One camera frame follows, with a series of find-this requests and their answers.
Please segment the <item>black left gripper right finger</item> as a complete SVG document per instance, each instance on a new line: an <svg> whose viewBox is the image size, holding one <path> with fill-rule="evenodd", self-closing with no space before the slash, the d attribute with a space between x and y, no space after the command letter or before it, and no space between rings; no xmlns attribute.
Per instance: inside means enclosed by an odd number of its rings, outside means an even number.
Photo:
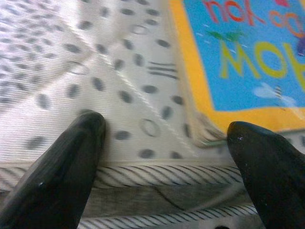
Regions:
<svg viewBox="0 0 305 229"><path fill-rule="evenodd" d="M285 137L234 121L227 145L244 186L267 229L305 227L305 156Z"/></svg>

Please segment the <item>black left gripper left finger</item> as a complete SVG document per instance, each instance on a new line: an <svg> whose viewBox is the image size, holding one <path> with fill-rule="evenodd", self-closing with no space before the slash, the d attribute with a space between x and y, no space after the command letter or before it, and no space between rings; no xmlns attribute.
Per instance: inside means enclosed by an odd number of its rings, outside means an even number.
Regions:
<svg viewBox="0 0 305 229"><path fill-rule="evenodd" d="M3 229L75 229L96 177L106 133L95 111L79 115L4 200Z"/></svg>

